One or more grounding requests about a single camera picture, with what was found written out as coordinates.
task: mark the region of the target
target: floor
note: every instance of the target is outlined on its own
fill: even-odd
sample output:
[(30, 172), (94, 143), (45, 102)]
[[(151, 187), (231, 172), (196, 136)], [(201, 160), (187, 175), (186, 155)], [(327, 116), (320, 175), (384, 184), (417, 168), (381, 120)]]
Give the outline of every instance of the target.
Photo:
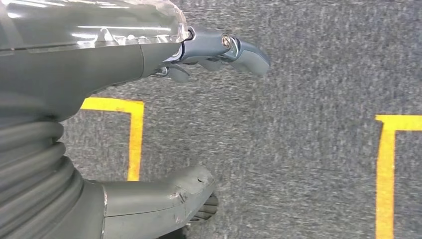
[[(386, 235), (376, 239), (422, 238), (422, 132), (384, 146), (396, 147), (394, 202), (378, 206), (394, 203), (394, 223), (376, 217), (376, 115), (422, 115), (422, 1), (174, 3), (272, 59), (262, 78), (188, 67), (195, 82), (148, 78), (98, 95), (144, 101), (141, 180), (214, 172), (219, 212), (189, 239), (374, 239), (376, 223)], [(81, 110), (63, 123), (67, 155), (86, 177), (125, 180), (129, 121)], [(393, 178), (379, 180), (389, 189)]]

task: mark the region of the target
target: yellow tape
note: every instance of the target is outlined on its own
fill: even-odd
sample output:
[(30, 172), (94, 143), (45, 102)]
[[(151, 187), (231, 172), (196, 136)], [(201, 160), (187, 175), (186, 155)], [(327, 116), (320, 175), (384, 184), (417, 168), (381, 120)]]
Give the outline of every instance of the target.
[(127, 171), (127, 180), (139, 181), (142, 162), (144, 103), (142, 101), (90, 97), (85, 99), (81, 109), (115, 111), (130, 114), (129, 168)]
[(376, 239), (394, 238), (394, 165), (397, 131), (422, 131), (422, 116), (377, 115), (383, 122), (377, 160)]

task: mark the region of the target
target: scratched plastic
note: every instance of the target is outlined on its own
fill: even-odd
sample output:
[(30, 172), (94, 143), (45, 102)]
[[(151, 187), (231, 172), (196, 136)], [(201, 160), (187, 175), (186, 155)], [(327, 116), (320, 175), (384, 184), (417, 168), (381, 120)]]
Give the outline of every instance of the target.
[(7, 39), (0, 43), (2, 51), (46, 52), (182, 42), (189, 36), (185, 16), (169, 0), (1, 0), (1, 3), (0, 36)]

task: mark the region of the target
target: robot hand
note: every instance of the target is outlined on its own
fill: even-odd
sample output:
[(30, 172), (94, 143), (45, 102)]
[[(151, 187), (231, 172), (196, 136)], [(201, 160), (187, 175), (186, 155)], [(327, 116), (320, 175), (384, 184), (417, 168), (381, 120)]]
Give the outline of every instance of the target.
[(190, 75), (178, 64), (200, 64), (209, 71), (228, 63), (239, 71), (261, 76), (270, 68), (270, 59), (256, 46), (236, 36), (218, 30), (189, 27), (190, 37), (179, 51), (165, 60), (153, 77), (170, 77), (176, 82), (188, 82)]

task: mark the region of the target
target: gray robot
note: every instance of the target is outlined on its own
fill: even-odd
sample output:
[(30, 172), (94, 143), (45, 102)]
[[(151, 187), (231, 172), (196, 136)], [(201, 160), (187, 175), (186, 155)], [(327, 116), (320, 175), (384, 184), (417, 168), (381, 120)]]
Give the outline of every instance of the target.
[(157, 182), (81, 177), (59, 123), (91, 94), (141, 78), (189, 81), (180, 66), (256, 75), (259, 49), (191, 27), (168, 0), (1, 0), (0, 238), (155, 239), (215, 212), (215, 180), (189, 167)]

